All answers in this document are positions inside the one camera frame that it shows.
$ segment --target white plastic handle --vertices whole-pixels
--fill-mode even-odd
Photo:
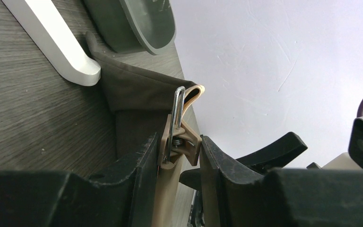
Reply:
[[[2,2],[63,78],[83,86],[99,81],[101,66],[86,55],[51,0]]]

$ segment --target clothespin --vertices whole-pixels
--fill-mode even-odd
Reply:
[[[198,163],[201,137],[183,121],[185,87],[174,93],[172,114],[168,115],[159,147],[158,165],[171,162],[171,157],[184,154],[192,166]]]

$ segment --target white plastic part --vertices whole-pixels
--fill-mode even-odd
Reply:
[[[322,169],[358,170],[361,169],[361,167],[350,158],[350,155],[347,152],[345,152],[327,163]]]
[[[101,66],[86,55],[51,0],[2,2],[63,78],[83,86],[99,81]]]

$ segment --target dark brown fabric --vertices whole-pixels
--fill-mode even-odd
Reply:
[[[101,65],[101,84],[116,115],[117,156],[121,158],[136,151],[150,134],[158,132],[161,137],[175,90],[196,84],[112,59],[99,49],[90,32],[86,42],[92,58]]]

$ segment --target green plastic container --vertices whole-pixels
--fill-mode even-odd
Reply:
[[[169,0],[84,0],[99,33],[118,53],[157,55],[176,37]]]

